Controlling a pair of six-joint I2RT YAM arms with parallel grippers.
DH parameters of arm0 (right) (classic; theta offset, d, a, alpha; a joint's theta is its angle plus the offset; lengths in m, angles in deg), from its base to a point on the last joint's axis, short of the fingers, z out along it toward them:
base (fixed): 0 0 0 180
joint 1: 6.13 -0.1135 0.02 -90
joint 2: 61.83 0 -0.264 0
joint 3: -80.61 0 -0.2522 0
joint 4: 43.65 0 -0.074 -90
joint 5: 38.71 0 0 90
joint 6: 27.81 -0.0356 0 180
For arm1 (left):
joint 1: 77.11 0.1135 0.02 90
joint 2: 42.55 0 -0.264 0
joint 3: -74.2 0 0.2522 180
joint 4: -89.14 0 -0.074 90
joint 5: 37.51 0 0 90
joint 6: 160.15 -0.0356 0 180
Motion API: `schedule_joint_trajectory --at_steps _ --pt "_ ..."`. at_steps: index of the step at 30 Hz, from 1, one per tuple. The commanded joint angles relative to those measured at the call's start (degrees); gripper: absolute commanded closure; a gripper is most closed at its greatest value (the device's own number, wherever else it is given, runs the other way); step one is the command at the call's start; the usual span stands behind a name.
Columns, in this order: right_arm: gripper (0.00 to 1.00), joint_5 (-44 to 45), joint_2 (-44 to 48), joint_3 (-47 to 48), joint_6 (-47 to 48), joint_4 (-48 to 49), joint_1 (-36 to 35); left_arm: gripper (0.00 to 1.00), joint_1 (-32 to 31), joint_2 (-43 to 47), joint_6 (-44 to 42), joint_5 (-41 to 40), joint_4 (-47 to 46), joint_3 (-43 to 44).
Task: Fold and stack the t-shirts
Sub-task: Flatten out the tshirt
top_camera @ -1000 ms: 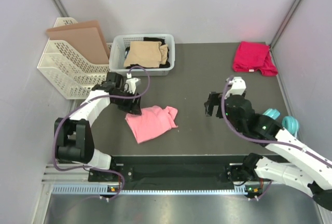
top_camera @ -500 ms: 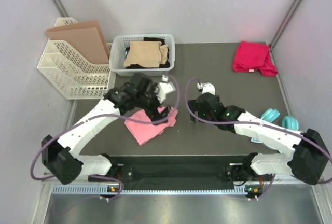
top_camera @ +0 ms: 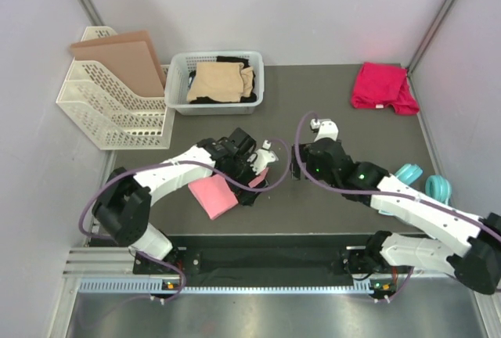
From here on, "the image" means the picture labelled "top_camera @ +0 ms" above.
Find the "pink t shirt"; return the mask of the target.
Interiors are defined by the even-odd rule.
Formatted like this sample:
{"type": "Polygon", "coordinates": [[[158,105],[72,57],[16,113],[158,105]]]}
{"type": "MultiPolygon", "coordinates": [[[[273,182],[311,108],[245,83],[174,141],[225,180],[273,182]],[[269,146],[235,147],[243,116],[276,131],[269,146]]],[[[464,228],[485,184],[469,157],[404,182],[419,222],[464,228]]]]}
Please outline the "pink t shirt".
{"type": "Polygon", "coordinates": [[[218,174],[191,182],[188,188],[211,220],[239,204],[229,183],[218,174]]]}

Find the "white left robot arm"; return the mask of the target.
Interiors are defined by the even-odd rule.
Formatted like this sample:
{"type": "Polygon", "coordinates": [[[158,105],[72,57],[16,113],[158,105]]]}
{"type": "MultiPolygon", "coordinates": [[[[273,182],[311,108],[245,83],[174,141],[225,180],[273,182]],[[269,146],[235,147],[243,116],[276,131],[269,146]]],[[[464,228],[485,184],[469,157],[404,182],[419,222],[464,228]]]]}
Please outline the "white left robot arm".
{"type": "Polygon", "coordinates": [[[251,205],[271,189],[269,167],[278,161],[272,140],[261,146],[243,129],[229,136],[205,138],[160,164],[135,170],[119,167],[92,198],[87,210],[119,247],[150,260],[166,273],[177,265],[175,244],[150,223],[150,209],[170,193],[189,186],[204,203],[229,200],[251,205]]]}

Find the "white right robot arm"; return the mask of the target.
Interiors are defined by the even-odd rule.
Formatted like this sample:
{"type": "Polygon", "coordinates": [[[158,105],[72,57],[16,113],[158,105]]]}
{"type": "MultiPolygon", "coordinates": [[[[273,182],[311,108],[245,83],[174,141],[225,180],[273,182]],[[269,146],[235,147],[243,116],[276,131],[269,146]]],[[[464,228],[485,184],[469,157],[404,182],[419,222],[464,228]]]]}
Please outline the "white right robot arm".
{"type": "Polygon", "coordinates": [[[321,138],[292,148],[296,170],[317,185],[418,228],[425,238],[379,231],[366,244],[367,266],[441,271],[469,289],[494,294],[500,283],[500,216],[486,217],[439,203],[370,162],[355,162],[341,142],[321,138]]]}

